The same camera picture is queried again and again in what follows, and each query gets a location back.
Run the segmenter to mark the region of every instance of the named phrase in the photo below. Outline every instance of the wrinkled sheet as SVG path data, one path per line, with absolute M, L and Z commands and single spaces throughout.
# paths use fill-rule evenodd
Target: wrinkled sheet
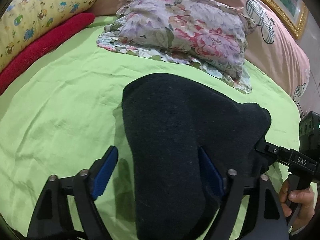
M 125 85 L 150 73 L 180 75 L 239 103 L 260 104 L 272 117 L 267 140 L 299 149 L 298 109 L 254 65 L 245 63 L 254 87 L 252 93 L 245 95 L 188 65 L 97 48 L 97 36 L 114 20 L 114 17 L 97 18 L 88 28 L 36 61 L 0 96 L 0 211 L 11 226 L 24 234 L 51 174 L 73 176 L 101 158 L 109 145 L 115 145 L 119 148 L 119 162 L 96 205 L 114 240 L 137 239 L 133 162 L 120 104 Z M 287 168 L 276 163 L 268 174 L 279 191 L 287 178 Z M 231 239 L 240 233 L 247 200 L 243 200 Z M 72 198 L 70 208 L 75 228 L 81 229 Z

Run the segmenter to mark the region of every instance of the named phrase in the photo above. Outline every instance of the handle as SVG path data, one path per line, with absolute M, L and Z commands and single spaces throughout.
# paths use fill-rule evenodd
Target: handle
M 293 190 L 301 190 L 301 189 L 309 188 L 311 180 L 302 179 L 295 174 L 290 174 L 288 176 L 288 181 L 289 181 L 289 190 L 288 190 L 288 199 L 286 201 L 286 204 L 288 205 L 288 207 L 290 207 L 290 209 L 292 210 L 292 213 L 289 217 L 286 218 L 286 220 L 287 220 L 288 229 L 290 229 L 293 222 L 296 220 L 300 212 L 301 204 L 290 201 L 289 194 Z

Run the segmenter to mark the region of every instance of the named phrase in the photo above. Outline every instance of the gold picture frame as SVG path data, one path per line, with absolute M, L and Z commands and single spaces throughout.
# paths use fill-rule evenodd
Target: gold picture frame
M 299 0 L 297 5 L 296 17 L 291 16 L 284 4 L 280 0 L 261 0 L 280 18 L 287 29 L 291 32 L 292 36 L 299 40 L 304 31 L 307 17 L 308 8 L 302 0 Z

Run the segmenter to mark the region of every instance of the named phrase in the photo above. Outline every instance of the painting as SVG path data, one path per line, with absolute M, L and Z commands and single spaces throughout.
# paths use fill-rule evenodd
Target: painting
M 300 39 L 308 16 L 302 0 L 261 0 L 281 19 L 295 39 Z

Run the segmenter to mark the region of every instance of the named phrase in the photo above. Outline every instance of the yellow pillow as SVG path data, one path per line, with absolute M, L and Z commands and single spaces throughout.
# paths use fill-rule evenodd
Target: yellow pillow
M 0 19 L 0 72 L 31 42 L 95 0 L 13 0 Z

